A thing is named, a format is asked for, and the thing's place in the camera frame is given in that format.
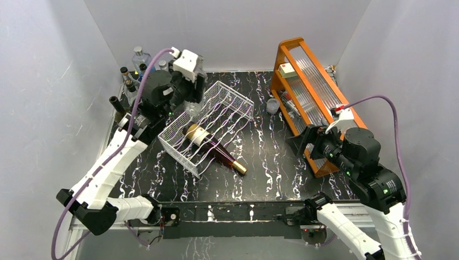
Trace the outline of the clear bottom glass bottle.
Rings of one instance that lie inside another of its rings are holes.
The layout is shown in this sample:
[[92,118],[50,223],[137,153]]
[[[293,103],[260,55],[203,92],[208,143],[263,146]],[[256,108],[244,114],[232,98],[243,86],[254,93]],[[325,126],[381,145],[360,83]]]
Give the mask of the clear bottom glass bottle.
[[140,84],[136,80],[126,79],[124,81],[123,91],[124,91],[126,98],[128,99],[128,103],[130,107],[134,104],[136,100],[139,86]]

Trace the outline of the clear round glass bottle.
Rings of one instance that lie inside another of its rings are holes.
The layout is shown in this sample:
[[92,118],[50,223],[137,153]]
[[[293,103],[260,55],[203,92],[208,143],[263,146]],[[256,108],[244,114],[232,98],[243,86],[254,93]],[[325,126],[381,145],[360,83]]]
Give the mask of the clear round glass bottle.
[[161,70],[168,71],[168,62],[165,60],[160,60],[158,66]]

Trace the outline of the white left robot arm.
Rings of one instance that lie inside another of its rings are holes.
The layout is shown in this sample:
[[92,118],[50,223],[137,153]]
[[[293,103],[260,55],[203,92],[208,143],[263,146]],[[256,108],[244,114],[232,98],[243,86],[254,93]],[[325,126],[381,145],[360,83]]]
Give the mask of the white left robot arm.
[[153,197],[109,195],[128,166],[166,128],[175,109],[193,101],[202,103],[206,86],[206,73],[197,73],[194,80],[179,71],[157,70],[144,76],[131,112],[118,123],[106,150],[76,185],[58,192],[57,200],[96,236],[115,223],[135,219],[147,225],[161,222],[162,206]]

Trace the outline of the clear labelled wine bottle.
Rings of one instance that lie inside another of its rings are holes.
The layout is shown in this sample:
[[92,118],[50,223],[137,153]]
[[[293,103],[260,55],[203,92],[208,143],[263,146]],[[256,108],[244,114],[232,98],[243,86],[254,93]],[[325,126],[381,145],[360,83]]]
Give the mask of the clear labelled wine bottle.
[[126,80],[131,80],[132,82],[135,82],[136,80],[133,78],[132,74],[129,72],[127,67],[121,67],[120,68],[121,75],[123,79]]

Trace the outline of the green wine bottle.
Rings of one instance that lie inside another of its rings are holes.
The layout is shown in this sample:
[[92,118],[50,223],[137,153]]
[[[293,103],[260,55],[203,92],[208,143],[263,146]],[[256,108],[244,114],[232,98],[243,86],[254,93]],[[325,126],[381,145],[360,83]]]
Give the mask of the green wine bottle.
[[147,66],[145,63],[141,63],[141,64],[139,65],[139,70],[140,70],[139,76],[140,76],[140,77],[143,77],[143,76],[145,75],[145,73],[146,73],[146,71],[147,71],[147,68],[148,68],[148,66]]

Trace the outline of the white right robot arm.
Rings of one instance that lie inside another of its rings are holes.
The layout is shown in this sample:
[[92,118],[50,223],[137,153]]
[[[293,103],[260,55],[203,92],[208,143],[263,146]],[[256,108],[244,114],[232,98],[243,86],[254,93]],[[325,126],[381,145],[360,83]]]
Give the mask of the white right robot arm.
[[365,128],[307,125],[288,138],[295,153],[312,145],[311,159],[326,159],[349,178],[349,185],[370,215],[379,241],[375,241],[340,212],[336,203],[319,192],[299,210],[287,209],[286,223],[321,224],[329,228],[358,259],[420,259],[407,210],[408,187],[379,162],[380,143]]

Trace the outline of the dark black-capped wine bottle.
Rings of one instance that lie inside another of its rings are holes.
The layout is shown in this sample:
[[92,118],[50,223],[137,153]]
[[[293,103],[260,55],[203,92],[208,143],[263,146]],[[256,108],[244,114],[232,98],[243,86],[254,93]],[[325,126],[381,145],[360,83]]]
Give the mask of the dark black-capped wine bottle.
[[123,118],[129,120],[129,117],[126,118],[127,111],[123,107],[123,105],[121,104],[117,96],[111,96],[109,98],[109,102],[115,109],[115,115],[114,115],[115,122],[120,122]]

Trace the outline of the blue square glass bottle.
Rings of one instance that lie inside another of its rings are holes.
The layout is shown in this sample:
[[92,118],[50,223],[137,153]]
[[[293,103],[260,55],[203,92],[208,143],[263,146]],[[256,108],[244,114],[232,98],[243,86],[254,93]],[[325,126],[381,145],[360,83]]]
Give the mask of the blue square glass bottle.
[[141,74],[140,65],[145,64],[148,66],[152,60],[149,53],[145,53],[141,46],[134,48],[134,56],[132,57],[132,63],[138,74]]

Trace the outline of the clear neck bottle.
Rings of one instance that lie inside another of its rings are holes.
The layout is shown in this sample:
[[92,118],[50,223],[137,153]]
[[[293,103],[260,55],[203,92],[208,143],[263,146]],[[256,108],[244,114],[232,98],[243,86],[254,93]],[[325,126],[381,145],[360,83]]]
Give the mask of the clear neck bottle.
[[203,70],[198,72],[195,83],[187,81],[184,108],[190,116],[197,116],[201,112],[204,106],[206,87],[207,74]]

